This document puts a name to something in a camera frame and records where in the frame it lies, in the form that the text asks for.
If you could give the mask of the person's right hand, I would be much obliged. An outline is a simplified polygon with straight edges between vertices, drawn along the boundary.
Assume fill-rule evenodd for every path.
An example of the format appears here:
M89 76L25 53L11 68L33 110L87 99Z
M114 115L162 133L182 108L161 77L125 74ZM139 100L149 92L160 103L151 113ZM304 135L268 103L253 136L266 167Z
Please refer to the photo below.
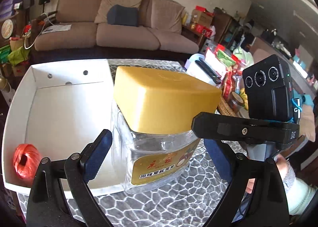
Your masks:
M275 158L274 158L275 162L276 162L276 166L279 170L281 179L284 180L285 177L287 176L288 173L288 163L287 160L281 155L278 154ZM251 194L253 191L253 187L254 187L254 183L255 183L255 179L249 179L248 183L247 183L247 187L246 187L246 192L248 194Z

